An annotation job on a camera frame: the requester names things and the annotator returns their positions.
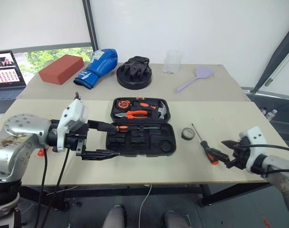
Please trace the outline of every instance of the red brick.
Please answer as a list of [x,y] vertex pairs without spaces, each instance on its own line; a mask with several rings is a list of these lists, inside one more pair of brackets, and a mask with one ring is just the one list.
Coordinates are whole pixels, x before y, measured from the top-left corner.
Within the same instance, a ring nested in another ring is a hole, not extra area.
[[82,57],[64,55],[39,71],[44,82],[62,85],[84,66]]

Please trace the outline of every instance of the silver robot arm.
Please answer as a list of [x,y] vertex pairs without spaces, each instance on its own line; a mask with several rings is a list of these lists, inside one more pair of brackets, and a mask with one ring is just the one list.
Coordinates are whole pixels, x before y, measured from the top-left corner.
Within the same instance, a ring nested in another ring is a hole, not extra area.
[[229,157],[223,153],[215,154],[215,156],[224,162],[227,168],[235,166],[241,170],[246,169],[274,185],[281,192],[289,211],[289,160],[275,155],[266,155],[265,147],[255,146],[266,144],[258,127],[240,133],[240,138],[239,142],[232,140],[222,142],[234,150],[234,160],[230,161]]
[[9,118],[0,132],[0,183],[20,180],[31,153],[46,148],[51,122],[29,114]]

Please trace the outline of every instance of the pliers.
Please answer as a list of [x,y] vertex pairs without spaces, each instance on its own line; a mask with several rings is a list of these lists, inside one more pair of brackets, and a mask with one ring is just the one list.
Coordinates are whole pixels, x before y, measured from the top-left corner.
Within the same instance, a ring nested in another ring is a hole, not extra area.
[[134,118],[147,118],[148,116],[147,111],[138,110],[138,111],[127,111],[126,113],[117,113],[115,116],[117,117],[126,117],[128,120]]

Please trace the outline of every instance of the laptop keyboard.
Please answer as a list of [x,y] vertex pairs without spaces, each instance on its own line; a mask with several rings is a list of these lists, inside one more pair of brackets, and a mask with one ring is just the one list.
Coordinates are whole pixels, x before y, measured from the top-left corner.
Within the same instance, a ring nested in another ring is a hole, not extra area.
[[10,89],[0,91],[0,101],[14,100],[23,89]]

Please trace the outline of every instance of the window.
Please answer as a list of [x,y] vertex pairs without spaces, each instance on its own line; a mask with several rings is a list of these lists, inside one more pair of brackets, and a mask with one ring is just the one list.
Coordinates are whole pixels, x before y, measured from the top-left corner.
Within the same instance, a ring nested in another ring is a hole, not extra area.
[[17,53],[14,56],[19,65],[24,81],[27,84],[38,71],[44,68],[47,61],[57,60],[60,57],[69,54],[73,56],[80,56],[83,58],[83,61],[89,62],[92,53],[92,47],[74,47]]

